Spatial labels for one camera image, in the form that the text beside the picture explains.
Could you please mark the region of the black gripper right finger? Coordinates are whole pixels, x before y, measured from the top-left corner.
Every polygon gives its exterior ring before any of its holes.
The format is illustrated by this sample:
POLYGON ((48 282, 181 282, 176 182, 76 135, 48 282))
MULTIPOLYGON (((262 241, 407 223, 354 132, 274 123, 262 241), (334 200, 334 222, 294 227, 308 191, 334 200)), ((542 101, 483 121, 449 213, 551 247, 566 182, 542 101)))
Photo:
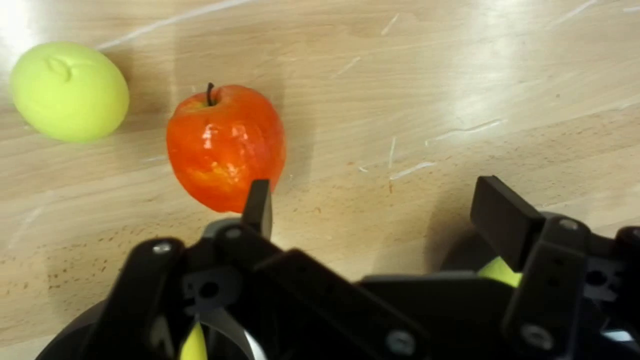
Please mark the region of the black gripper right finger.
POLYGON ((497 175, 476 180, 472 223, 511 270, 522 270, 546 215, 497 175))

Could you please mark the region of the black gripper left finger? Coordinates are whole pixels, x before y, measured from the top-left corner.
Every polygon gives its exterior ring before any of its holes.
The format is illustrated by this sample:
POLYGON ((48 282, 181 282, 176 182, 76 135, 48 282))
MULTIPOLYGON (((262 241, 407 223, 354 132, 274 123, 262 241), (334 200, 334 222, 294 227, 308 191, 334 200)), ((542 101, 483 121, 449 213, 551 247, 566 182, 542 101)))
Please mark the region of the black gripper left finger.
POLYGON ((272 233, 272 196, 268 180, 253 180, 242 211, 242 222, 259 235, 272 233))

